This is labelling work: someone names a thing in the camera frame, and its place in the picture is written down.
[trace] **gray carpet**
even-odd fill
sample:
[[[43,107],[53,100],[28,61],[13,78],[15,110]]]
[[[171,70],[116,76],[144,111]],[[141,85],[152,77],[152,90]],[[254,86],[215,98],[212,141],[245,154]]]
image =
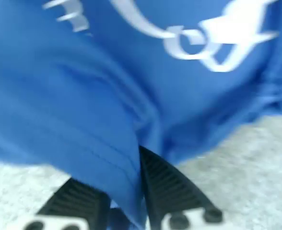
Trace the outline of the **gray carpet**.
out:
[[[241,127],[206,157],[180,166],[233,222],[282,230],[282,117]],[[34,213],[68,179],[49,167],[0,165],[0,229]]]

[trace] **white emblem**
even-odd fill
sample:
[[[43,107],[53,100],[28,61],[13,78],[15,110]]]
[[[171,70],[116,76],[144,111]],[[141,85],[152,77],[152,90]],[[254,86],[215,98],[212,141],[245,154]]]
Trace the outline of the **white emblem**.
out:
[[[146,19],[133,0],[110,0],[132,27],[148,36],[163,39],[164,47],[171,56],[181,60],[199,60],[214,72],[236,69],[258,43],[278,36],[278,32],[259,33],[267,6],[275,1],[278,0],[232,0],[224,8],[222,16],[199,22],[206,32],[203,35],[200,30],[184,30],[182,25],[164,30]],[[204,49],[197,54],[187,53],[180,44],[181,35],[186,36],[191,45],[204,45]],[[220,64],[214,55],[223,44],[234,47]]]

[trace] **white lettering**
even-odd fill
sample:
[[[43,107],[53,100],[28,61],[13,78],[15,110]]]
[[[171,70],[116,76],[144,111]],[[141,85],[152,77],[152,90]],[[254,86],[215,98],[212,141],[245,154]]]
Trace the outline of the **white lettering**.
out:
[[[168,54],[181,60],[199,60],[209,70],[230,72],[236,69],[261,42],[278,36],[278,32],[259,34],[263,25],[268,4],[278,0],[232,0],[220,17],[201,21],[200,30],[183,30],[184,26],[171,26],[163,30],[146,19],[133,0],[110,0],[120,15],[135,29],[148,36],[164,40]],[[204,45],[197,54],[189,54],[181,46],[180,37],[184,35],[191,45]],[[234,45],[229,56],[219,64],[214,55],[223,44]]]
[[[43,5],[43,9],[49,9],[58,5],[62,5],[66,14],[57,18],[58,22],[69,21],[73,26],[74,32],[88,30],[90,28],[89,21],[83,15],[83,6],[80,0],[52,0]]]

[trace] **blue jersey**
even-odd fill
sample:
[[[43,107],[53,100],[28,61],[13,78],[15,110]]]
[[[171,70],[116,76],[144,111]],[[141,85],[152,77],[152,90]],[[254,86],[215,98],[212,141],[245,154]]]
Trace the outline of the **blue jersey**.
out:
[[[138,146],[175,164],[282,114],[282,0],[0,0],[0,160],[143,228]]]

